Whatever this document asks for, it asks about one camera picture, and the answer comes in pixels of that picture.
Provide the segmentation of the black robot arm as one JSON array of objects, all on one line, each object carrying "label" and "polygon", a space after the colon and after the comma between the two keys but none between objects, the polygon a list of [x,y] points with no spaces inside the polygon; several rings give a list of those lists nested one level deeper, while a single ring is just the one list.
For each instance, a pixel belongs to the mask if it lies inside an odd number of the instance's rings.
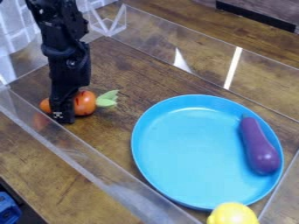
[{"label": "black robot arm", "polygon": [[88,20],[76,0],[25,0],[41,31],[41,53],[48,58],[50,77],[50,117],[74,123],[74,94],[89,84]]}]

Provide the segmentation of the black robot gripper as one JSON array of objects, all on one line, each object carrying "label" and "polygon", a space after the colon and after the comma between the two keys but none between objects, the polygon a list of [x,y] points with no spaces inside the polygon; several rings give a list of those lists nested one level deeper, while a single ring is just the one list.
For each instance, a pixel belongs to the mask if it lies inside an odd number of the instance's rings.
[{"label": "black robot gripper", "polygon": [[74,95],[89,84],[89,45],[81,41],[64,50],[41,45],[48,57],[50,77],[50,118],[57,123],[74,123]]}]

